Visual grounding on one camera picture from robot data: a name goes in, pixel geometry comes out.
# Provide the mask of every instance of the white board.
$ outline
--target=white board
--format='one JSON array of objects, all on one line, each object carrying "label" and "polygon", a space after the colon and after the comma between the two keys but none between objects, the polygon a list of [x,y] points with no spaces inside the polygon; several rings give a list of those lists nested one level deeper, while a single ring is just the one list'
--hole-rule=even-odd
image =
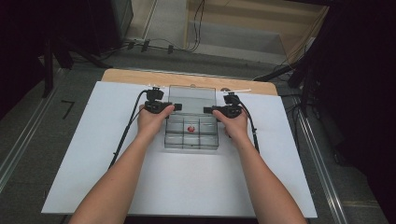
[{"label": "white board", "polygon": [[[74,213],[106,172],[136,97],[147,88],[96,83],[42,213]],[[167,99],[168,89],[163,91],[163,99]],[[222,96],[222,92],[217,92],[218,105],[224,105]],[[238,96],[253,117],[262,158],[289,190],[304,216],[317,217],[280,97],[248,93]],[[217,151],[191,153],[190,149],[164,148],[164,122],[147,151],[129,214],[255,217],[238,153],[224,135],[223,127],[219,125]],[[132,142],[136,129],[134,122],[120,153]]]}]

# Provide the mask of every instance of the wooden panel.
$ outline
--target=wooden panel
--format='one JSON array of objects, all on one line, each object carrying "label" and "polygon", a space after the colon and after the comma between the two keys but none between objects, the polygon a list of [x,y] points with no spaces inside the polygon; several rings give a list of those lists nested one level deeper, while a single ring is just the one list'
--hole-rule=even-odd
[{"label": "wooden panel", "polygon": [[179,75],[160,72],[107,69],[102,77],[102,81],[134,83],[142,85],[155,84],[159,86],[190,86],[193,84],[196,87],[216,88],[218,91],[222,88],[228,88],[233,91],[251,89],[250,93],[277,95],[275,85],[269,82],[245,81],[222,77]]},{"label": "wooden panel", "polygon": [[[201,0],[190,0],[189,20]],[[328,7],[282,0],[211,0],[204,22],[278,33],[289,63],[295,62],[311,37],[316,37]]]}]

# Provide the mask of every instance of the clear plastic box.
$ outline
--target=clear plastic box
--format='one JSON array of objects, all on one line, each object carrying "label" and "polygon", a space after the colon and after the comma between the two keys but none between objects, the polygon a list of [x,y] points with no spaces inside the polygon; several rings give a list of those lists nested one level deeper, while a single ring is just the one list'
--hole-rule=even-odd
[{"label": "clear plastic box", "polygon": [[168,100],[182,110],[166,121],[165,148],[218,149],[218,122],[204,113],[204,107],[216,105],[216,89],[171,86]]}]

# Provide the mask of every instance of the black wire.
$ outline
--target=black wire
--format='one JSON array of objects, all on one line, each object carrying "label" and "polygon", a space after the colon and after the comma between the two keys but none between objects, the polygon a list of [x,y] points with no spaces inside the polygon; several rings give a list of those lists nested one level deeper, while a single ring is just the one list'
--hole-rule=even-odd
[{"label": "black wire", "polygon": [[139,95],[137,96],[136,103],[134,104],[134,111],[132,112],[132,115],[131,115],[131,118],[129,119],[128,125],[125,127],[125,130],[124,130],[124,132],[123,132],[123,134],[122,134],[122,138],[121,138],[120,143],[119,143],[119,146],[117,147],[116,152],[114,152],[113,160],[111,161],[110,165],[108,166],[108,169],[110,169],[110,167],[114,164],[114,162],[116,162],[117,157],[119,156],[119,153],[120,153],[120,150],[121,150],[123,141],[125,140],[126,134],[128,133],[129,129],[131,128],[132,122],[133,122],[134,119],[136,118],[136,117],[134,116],[134,112],[136,111],[137,104],[139,104],[140,97],[141,97],[142,94],[145,93],[145,92],[148,92],[148,91],[141,91],[141,92],[139,93]]},{"label": "black wire", "polygon": [[257,140],[257,135],[256,135],[256,131],[257,129],[254,127],[253,124],[253,118],[250,116],[250,113],[248,112],[248,108],[244,105],[244,103],[241,102],[241,100],[239,100],[236,97],[233,97],[233,99],[235,99],[235,101],[239,104],[241,104],[242,109],[245,111],[245,113],[247,114],[247,117],[250,121],[250,127],[251,127],[251,132],[253,133],[253,142],[254,142],[254,147],[256,148],[256,150],[260,153],[260,149],[259,149],[259,141]]},{"label": "black wire", "polygon": [[204,16],[205,0],[203,0],[201,2],[201,5],[202,5],[202,9],[201,9],[201,18],[199,20],[199,28],[198,28],[198,44],[196,43],[197,39],[195,39],[196,46],[194,44],[194,47],[192,48],[191,52],[196,51],[198,49],[199,45],[201,44],[201,25],[202,25],[202,17]]},{"label": "black wire", "polygon": [[[299,107],[300,107],[300,104],[297,104],[297,106],[295,106],[295,107],[292,109],[291,117],[292,117],[292,119],[293,119],[293,124],[294,124],[294,143],[296,144],[297,152],[298,152],[298,154],[300,155],[300,142],[299,142],[299,139],[298,139],[298,132],[297,132],[297,121],[298,121],[298,117],[299,117],[299,115],[300,115],[300,109],[299,109]],[[294,110],[295,110],[296,108],[298,108],[298,109],[297,109],[297,117],[295,118],[295,117],[294,117]]]}]

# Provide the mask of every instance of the wooden board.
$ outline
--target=wooden board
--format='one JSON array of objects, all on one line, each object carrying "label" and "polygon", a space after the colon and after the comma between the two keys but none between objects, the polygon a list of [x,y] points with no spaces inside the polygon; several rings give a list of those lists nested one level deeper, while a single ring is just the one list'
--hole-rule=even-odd
[{"label": "wooden board", "polygon": [[276,87],[269,82],[237,80],[223,77],[207,77],[199,75],[180,75],[136,70],[107,69],[102,81],[134,84],[155,84],[159,86],[181,85],[196,87],[211,87],[217,91],[228,88],[232,91],[251,89],[250,93],[277,95]]}]

